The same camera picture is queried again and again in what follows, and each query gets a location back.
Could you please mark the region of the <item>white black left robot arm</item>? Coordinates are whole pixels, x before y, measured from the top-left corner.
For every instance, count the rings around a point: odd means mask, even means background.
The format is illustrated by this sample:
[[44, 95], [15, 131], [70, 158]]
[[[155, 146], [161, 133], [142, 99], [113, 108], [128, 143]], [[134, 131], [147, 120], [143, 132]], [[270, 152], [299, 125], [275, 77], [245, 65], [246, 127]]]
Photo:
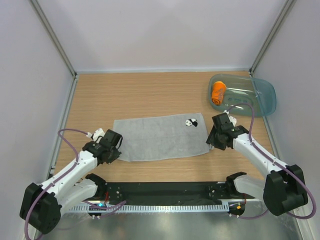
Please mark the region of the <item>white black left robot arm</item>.
[[19, 212], [25, 221], [25, 239], [30, 239], [29, 226], [42, 235], [48, 234], [69, 209], [89, 198], [101, 200], [105, 196], [106, 181], [91, 171], [119, 158], [123, 136], [101, 128], [94, 133], [83, 131], [82, 134], [90, 141], [81, 151], [73, 150], [74, 160], [44, 182], [33, 182], [25, 189]]

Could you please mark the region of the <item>orange yellow grey giraffe towel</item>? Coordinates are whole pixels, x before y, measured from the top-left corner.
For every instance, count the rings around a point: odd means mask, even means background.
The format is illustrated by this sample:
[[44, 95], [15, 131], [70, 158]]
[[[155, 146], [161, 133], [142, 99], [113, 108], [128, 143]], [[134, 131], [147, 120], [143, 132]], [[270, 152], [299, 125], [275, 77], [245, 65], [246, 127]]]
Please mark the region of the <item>orange yellow grey giraffe towel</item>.
[[215, 105], [220, 105], [223, 102], [226, 89], [227, 87], [222, 81], [216, 81], [213, 83], [211, 100]]

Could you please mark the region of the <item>light grey panda towel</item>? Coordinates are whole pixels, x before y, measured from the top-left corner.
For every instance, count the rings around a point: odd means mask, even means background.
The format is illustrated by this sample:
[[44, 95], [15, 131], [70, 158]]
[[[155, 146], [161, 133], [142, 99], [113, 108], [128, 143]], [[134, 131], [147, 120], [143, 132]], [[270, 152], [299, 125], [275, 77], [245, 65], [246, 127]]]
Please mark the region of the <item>light grey panda towel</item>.
[[119, 119], [113, 130], [123, 136], [119, 159], [125, 162], [187, 158], [210, 151], [201, 113]]

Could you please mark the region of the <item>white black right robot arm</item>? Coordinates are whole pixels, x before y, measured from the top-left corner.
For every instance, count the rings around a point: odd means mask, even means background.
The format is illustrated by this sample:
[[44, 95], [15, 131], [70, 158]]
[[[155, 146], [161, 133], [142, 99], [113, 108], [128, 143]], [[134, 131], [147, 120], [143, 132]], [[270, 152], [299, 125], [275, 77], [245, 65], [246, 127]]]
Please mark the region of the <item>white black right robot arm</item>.
[[235, 119], [227, 112], [212, 117], [213, 127], [206, 143], [215, 149], [231, 148], [258, 169], [263, 180], [234, 173], [226, 178], [225, 192], [231, 198], [246, 194], [264, 202], [275, 216], [288, 213], [308, 203], [302, 169], [288, 165], [263, 148], [252, 136], [252, 130], [235, 125]]

